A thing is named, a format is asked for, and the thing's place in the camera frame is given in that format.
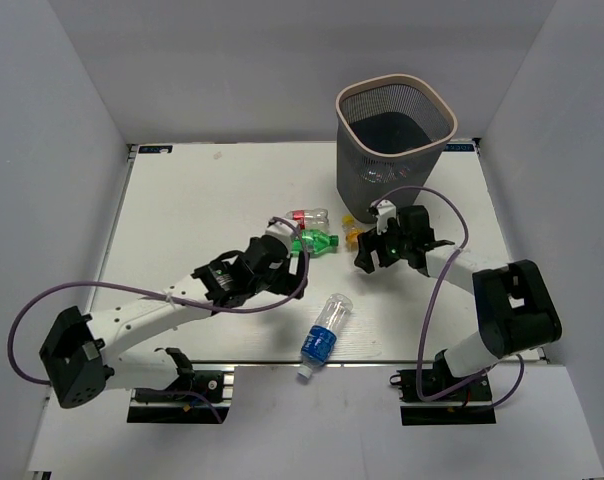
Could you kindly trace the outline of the clear bottle yellow label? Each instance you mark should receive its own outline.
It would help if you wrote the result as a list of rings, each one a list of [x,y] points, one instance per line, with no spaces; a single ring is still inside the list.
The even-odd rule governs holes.
[[[351,215],[342,217],[342,228],[344,232],[345,247],[349,251],[358,249],[358,237],[366,232],[366,228],[359,224]]]

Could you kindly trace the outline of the green bottle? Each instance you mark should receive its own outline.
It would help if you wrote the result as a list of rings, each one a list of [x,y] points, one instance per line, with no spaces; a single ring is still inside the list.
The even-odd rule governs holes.
[[[292,252],[301,255],[303,248],[311,258],[335,252],[339,246],[339,236],[318,229],[302,230],[301,237],[293,240]]]

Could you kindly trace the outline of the clear bottle red cap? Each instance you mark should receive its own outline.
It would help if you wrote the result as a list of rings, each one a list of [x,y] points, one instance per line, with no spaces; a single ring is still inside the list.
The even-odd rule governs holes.
[[[285,218],[296,222],[301,230],[329,231],[328,210],[324,208],[291,210]]]

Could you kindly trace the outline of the clear bottle blue label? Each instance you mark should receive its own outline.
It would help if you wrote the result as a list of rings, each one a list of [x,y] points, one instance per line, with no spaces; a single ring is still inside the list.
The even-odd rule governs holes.
[[[303,381],[327,363],[352,310],[352,301],[343,294],[334,293],[327,299],[301,346],[297,374]]]

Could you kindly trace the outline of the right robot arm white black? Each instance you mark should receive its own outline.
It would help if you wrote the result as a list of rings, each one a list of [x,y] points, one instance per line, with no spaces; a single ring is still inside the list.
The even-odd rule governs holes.
[[[431,369],[417,368],[420,400],[457,398],[501,360],[561,338],[561,320],[535,262],[493,261],[438,240],[423,206],[382,200],[369,211],[376,225],[358,237],[356,267],[371,274],[404,261],[437,288],[449,283],[475,302],[476,331],[439,352]]]

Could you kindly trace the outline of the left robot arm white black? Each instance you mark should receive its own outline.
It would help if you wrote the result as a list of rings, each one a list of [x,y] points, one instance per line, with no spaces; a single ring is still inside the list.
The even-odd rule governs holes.
[[[307,254],[294,257],[279,239],[251,238],[244,251],[225,252],[166,291],[110,310],[63,310],[39,356],[58,403],[80,407],[105,390],[151,389],[181,399],[193,387],[189,359],[178,349],[132,355],[130,349],[165,331],[217,313],[241,313],[254,296],[268,292],[287,300],[304,295]]]

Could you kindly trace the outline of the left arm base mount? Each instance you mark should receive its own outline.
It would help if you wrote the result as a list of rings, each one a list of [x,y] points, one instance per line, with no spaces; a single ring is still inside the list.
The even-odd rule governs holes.
[[[231,368],[195,369],[164,389],[135,389],[129,424],[218,425],[226,419],[233,393]]]

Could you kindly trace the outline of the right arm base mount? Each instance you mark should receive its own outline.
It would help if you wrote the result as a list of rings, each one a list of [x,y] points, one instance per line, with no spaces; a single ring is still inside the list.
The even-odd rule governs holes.
[[[415,369],[398,370],[389,378],[400,397],[403,426],[466,426],[496,423],[493,394],[486,376],[447,395],[425,402],[417,393]]]

